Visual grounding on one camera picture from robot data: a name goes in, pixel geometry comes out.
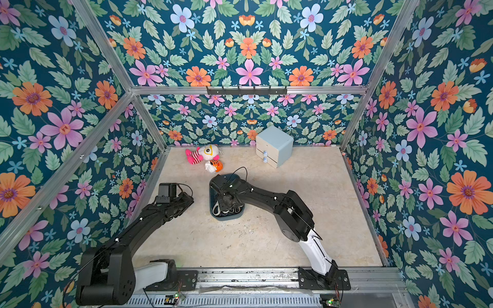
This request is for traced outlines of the teal plastic storage box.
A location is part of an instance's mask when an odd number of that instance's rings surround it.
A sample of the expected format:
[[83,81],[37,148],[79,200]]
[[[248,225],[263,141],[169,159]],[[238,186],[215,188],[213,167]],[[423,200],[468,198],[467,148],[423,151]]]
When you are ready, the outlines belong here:
[[220,197],[220,195],[213,189],[212,186],[210,186],[209,187],[209,212],[213,218],[217,219],[218,221],[224,222],[224,221],[228,221],[228,220],[238,219],[243,215],[244,210],[245,210],[245,204],[240,202],[239,193],[236,193],[233,195],[232,202],[234,202],[234,205],[240,205],[240,204],[244,205],[243,210],[239,214],[229,215],[229,214],[225,213],[225,211],[227,211],[228,209],[222,210],[222,208],[220,207],[220,209],[222,211],[222,215],[220,217],[214,217],[212,210],[213,210],[214,204],[217,201],[219,202],[219,197]]

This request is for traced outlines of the beige handled kitchen scissors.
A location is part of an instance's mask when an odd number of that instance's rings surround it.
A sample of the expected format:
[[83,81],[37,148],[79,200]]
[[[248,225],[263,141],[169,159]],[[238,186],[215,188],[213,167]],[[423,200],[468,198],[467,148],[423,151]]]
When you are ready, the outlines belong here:
[[244,205],[234,205],[229,210],[225,211],[226,214],[235,215],[239,214],[244,208]]

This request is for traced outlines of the grey handled scissors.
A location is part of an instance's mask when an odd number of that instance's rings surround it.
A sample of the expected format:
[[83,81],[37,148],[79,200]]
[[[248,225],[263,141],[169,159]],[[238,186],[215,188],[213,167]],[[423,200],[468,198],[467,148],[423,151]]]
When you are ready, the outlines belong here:
[[220,209],[220,205],[218,201],[214,204],[212,213],[214,217],[220,217],[222,215],[222,211]]

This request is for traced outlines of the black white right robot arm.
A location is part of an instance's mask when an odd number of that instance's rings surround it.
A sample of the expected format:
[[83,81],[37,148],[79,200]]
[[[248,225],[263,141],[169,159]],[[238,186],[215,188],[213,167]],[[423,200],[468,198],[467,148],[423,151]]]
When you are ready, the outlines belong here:
[[335,276],[338,266],[323,248],[322,238],[315,230],[313,213],[295,191],[267,191],[235,175],[217,175],[209,186],[216,193],[221,212],[253,205],[273,214],[284,236],[300,245],[311,269],[327,278]]

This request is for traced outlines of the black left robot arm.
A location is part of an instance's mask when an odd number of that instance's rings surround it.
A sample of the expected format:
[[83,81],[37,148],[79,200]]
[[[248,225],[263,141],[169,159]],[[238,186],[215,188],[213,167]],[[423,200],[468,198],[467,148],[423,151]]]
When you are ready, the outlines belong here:
[[135,269],[132,258],[157,229],[193,204],[193,197],[178,192],[178,187],[176,183],[160,184],[155,200],[124,231],[83,253],[75,295],[78,305],[124,305],[136,291],[173,275],[173,260],[154,261]]

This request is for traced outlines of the orange white plush toy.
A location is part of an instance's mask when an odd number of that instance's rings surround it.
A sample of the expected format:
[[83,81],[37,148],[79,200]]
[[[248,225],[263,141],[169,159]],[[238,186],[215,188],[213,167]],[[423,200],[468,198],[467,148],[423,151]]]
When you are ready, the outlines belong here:
[[209,160],[205,163],[205,170],[209,173],[219,173],[223,169],[223,163],[220,160]]

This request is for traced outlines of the pink white plush fish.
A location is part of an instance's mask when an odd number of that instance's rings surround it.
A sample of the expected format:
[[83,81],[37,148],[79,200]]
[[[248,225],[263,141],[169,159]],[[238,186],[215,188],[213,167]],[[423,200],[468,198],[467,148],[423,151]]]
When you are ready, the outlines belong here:
[[206,145],[197,147],[195,150],[186,149],[186,158],[191,165],[220,159],[220,151],[216,145]]

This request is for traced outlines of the light blue drawer cabinet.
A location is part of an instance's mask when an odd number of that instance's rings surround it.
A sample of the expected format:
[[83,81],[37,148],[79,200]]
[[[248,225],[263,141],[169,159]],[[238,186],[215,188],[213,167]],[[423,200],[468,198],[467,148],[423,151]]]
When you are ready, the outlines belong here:
[[263,130],[255,141],[256,155],[273,168],[280,168],[291,157],[294,138],[275,126]]

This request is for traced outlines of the white ventilation grille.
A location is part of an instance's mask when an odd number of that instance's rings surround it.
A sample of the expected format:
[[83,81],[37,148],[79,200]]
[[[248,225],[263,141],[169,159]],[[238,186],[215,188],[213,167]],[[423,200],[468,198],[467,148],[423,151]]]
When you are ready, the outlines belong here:
[[174,294],[134,295],[124,307],[322,307],[306,294]]

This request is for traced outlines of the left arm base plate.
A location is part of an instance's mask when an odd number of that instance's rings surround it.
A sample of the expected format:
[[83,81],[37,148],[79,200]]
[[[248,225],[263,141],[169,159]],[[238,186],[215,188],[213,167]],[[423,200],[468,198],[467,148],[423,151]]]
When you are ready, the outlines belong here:
[[176,270],[168,273],[167,277],[145,288],[145,291],[194,291],[198,282],[196,270]]

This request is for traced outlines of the black hook rail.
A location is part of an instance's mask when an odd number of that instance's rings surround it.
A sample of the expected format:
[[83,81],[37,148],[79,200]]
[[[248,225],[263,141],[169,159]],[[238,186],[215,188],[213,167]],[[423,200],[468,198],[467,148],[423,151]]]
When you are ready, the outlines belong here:
[[272,95],[285,95],[288,93],[287,87],[206,87],[207,95],[258,95],[258,96],[272,96]]

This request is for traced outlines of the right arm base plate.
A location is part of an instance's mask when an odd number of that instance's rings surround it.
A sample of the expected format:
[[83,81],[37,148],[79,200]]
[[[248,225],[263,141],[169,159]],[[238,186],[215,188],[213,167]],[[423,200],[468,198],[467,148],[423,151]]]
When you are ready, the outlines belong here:
[[349,291],[351,284],[346,270],[332,267],[326,274],[319,274],[311,268],[298,268],[300,289]]

